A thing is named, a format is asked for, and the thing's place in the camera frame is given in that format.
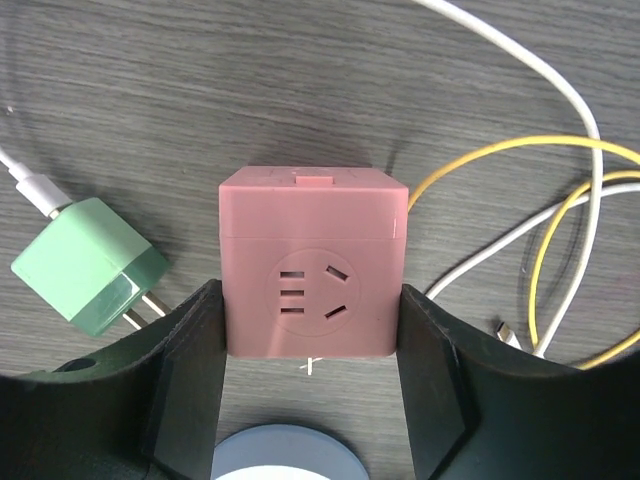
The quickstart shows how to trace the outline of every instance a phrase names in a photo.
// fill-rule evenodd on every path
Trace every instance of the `yellow cable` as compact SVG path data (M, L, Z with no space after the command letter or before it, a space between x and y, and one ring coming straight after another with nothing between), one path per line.
M445 175L453 172L454 170L466 165L467 163L478 160L479 158L486 157L492 153L501 152L504 150L510 150L518 147L528 147L533 145L571 145L578 147L597 148L606 152L615 153L621 157L629 160L640 162L640 154L630 150L628 148L616 145L615 143L605 142L604 140L596 140L594 138L579 137L574 135L535 135L531 137L513 138L511 140L504 140L502 142L494 143L473 152L467 153L462 157L448 163L444 167L440 167L431 175L426 177L415 191L409 197L409 211L413 205L422 196L424 191L433 185L436 181L444 177Z
M640 158L636 159L633 157L629 157L629 160L640 165ZM640 171L623 170L620 172L608 173L604 176L603 180L610 181L610 180L619 180L622 178L640 179ZM578 197L582 195L584 192L586 192L587 190L589 190L590 188L591 188L591 182L585 182L582 185L580 185L577 189L575 189L573 193L567 197L567 199L564 201L562 206L558 209L558 211L553 216L553 219L551 220L551 223L549 223L549 226L547 227L547 231L544 234L542 243L540 244L538 255L536 256L536 262L533 266L533 272L531 274L531 286L529 288L529 332L531 334L531 341L533 343L534 348L538 343L538 332L536 327L536 296L537 296L537 290L538 290L538 283L540 281L540 271L542 270L544 257L549 248L549 244L551 243L551 239L553 238L553 235L555 234L558 228L558 225L560 225L560 222L566 215L567 211L571 208L571 205L578 199ZM594 359L583 363L582 365L579 366L579 368L586 369L586 368L591 368L601 363L604 363L607 360L613 358L614 356L618 355L622 351L629 348L638 340L640 340L640 330L638 330L636 333L631 335L626 340L610 348L606 352L598 355Z
M422 194L425 192L427 188L429 188L431 185L433 185L436 181L438 181L445 175L466 165L467 163L486 157L487 155L490 155L492 153L497 153L504 150L510 150L512 148L527 147L527 146L534 146L534 145L570 145L570 146L579 146L579 147L586 147L586 148L592 148L592 149L597 148L600 150L604 150L606 152L615 153L621 157L624 157L640 165L640 154L638 154L637 152L634 152L633 150L625 148L623 146L616 145L615 143L606 142L604 140L597 140L594 138L580 137L580 136L574 136L574 135L535 135L535 136L529 136L529 137L513 138L510 140L494 143L493 145L488 145L486 147L480 148L473 152L467 153L466 155L463 155L457 160L454 160L453 162L448 163L443 167L440 167L431 175L428 175L427 177L425 177L409 197L409 211L411 211L411 208L415 205L415 203L418 201L418 199L422 196ZM587 183L586 185L587 185L587 188L583 191L586 191L589 189L590 184ZM541 249L538 252L538 258L536 259L536 263L539 262L540 265L538 267L538 272L536 274L535 282L533 281L533 277L532 277L531 290L529 295L529 301L530 301L529 329L531 332L531 340L532 340L532 343L534 344L534 347L538 344L538 331L536 328L536 319L535 319L535 296L536 296L535 294L536 294L538 279L540 277L540 269L542 268L542 262L544 260L544 254L546 253L546 248L548 247L548 243L551 241L551 237L553 237L553 234L557 229L557 226L560 223L560 220L562 220L562 218L566 214L566 211L568 210L568 205L571 205L574 199L582 194L582 192L580 192L577 195L575 195L575 198L572 198L575 193L576 192L574 192L570 196L571 201L569 201L569 198L568 198L565 204L563 205L563 207L561 207L561 209L556 213L556 217L554 217L554 221L556 222L556 224L553 227L553 229L551 229L551 226L550 226L545 236L545 239L547 240L547 246L545 247L544 251L542 251L542 246L541 246ZM580 368L590 368L592 366L605 362L610 358L612 358L613 356L617 355L618 353L622 352L629 346L633 345L638 340L640 340L640 330L635 334L633 334L632 336L630 336L629 338L627 338L626 340L624 340L623 342L619 343L618 345L602 353L598 357L580 365Z

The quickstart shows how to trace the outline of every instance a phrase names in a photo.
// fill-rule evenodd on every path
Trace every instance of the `charger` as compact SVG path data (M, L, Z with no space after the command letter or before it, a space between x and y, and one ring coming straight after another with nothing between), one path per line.
M140 300L163 316L169 309L151 289L169 268L142 235L97 198L73 203L51 180L0 149L17 190L51 223L15 259L12 271L60 315L91 336L120 317L146 324Z
M219 193L231 355L395 351L407 187L373 168L244 167Z

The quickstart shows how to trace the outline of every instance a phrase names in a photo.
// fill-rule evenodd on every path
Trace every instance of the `pink power adapter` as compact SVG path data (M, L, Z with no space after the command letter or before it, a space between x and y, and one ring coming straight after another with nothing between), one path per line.
M244 167L220 185L237 357L395 351L408 189L372 168Z

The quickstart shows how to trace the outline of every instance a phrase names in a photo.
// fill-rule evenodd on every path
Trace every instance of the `green charger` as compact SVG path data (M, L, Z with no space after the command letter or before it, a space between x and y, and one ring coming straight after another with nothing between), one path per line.
M11 265L89 335L98 336L160 280L167 260L97 198L64 208Z

